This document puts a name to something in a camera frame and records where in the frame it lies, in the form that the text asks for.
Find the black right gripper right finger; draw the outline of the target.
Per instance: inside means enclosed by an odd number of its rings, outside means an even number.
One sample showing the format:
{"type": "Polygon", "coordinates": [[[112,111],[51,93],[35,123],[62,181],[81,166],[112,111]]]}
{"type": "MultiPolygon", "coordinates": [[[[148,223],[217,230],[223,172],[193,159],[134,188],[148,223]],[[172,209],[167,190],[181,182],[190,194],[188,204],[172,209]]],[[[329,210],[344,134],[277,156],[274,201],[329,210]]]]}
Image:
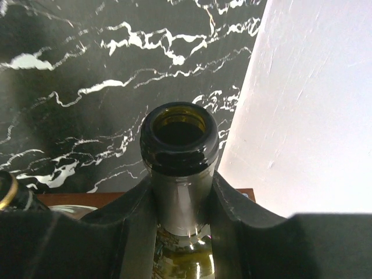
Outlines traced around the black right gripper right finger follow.
{"type": "Polygon", "coordinates": [[[370,278],[369,214],[281,217],[220,174],[210,193],[217,278],[370,278]]]}

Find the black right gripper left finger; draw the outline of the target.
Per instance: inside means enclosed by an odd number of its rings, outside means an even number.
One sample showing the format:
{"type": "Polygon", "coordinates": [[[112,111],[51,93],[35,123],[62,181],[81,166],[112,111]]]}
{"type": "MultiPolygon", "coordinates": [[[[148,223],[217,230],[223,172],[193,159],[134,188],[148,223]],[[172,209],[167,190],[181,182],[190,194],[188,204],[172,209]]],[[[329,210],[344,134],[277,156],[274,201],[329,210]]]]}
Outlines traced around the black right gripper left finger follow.
{"type": "Polygon", "coordinates": [[[149,178],[79,220],[1,211],[1,277],[151,278],[156,228],[149,178]]]}

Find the dark wine bottle silver cap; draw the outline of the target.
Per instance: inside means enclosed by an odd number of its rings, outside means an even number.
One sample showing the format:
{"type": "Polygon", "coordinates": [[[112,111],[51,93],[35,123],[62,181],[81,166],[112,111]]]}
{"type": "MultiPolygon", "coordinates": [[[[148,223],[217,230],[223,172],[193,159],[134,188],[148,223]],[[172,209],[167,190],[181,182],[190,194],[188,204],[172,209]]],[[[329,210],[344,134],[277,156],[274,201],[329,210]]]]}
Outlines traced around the dark wine bottle silver cap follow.
{"type": "Polygon", "coordinates": [[[155,108],[140,135],[158,218],[153,278],[214,278],[209,195],[219,157],[213,116],[189,102],[155,108]]]}

